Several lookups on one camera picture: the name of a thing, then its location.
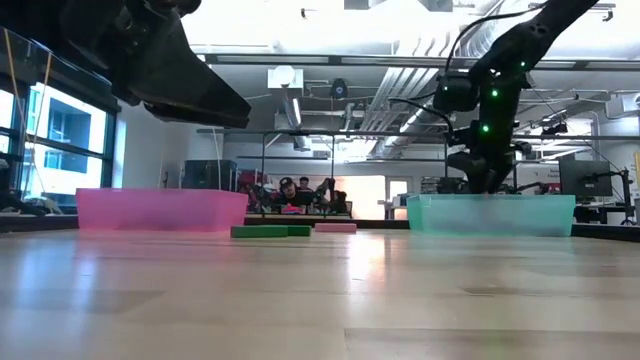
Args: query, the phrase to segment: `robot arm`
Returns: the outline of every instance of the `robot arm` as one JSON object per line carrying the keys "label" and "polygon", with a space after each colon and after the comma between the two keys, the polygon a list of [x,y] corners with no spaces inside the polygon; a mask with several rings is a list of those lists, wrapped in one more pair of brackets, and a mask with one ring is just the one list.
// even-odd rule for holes
{"label": "robot arm", "polygon": [[464,171],[472,193],[494,193],[513,166],[511,144],[520,91],[526,74],[547,53],[556,38],[598,0],[549,0],[533,19],[500,36],[468,73],[447,72],[433,105],[444,112],[471,111],[480,105],[480,119],[448,138],[469,153],[449,156],[449,166]]}
{"label": "robot arm", "polygon": [[130,105],[142,102],[163,120],[247,126],[249,104],[189,48],[180,18],[201,0],[5,3],[0,26],[109,80]]}

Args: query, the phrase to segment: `fluorescent light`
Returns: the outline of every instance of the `fluorescent light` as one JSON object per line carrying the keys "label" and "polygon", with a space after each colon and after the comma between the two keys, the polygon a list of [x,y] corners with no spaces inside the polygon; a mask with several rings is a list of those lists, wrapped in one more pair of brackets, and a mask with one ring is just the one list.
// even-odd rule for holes
{"label": "fluorescent light", "polygon": [[302,122],[302,116],[300,116],[300,104],[298,103],[298,98],[293,99],[293,111],[296,114],[296,118],[299,122]]}

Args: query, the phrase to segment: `pink plastic bin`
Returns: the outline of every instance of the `pink plastic bin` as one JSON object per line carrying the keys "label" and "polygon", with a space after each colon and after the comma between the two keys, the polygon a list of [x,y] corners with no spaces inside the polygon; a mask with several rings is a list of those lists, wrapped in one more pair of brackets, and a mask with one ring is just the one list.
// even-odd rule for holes
{"label": "pink plastic bin", "polygon": [[81,230],[230,231],[248,197],[219,190],[78,189]]}

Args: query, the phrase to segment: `chair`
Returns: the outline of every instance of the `chair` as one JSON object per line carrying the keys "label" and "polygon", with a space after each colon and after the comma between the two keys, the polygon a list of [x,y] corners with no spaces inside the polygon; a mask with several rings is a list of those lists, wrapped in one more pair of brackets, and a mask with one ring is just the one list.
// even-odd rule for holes
{"label": "chair", "polygon": [[347,213],[349,214],[349,219],[353,219],[353,215],[351,214],[351,210],[353,209],[353,201],[345,201],[347,205]]}

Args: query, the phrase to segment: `teal plastic bin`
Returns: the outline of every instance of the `teal plastic bin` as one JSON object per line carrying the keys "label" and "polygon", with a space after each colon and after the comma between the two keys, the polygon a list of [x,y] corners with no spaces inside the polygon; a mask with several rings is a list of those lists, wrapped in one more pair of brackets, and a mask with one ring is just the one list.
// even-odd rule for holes
{"label": "teal plastic bin", "polygon": [[569,237],[573,195],[418,195],[407,199],[411,230],[436,236]]}

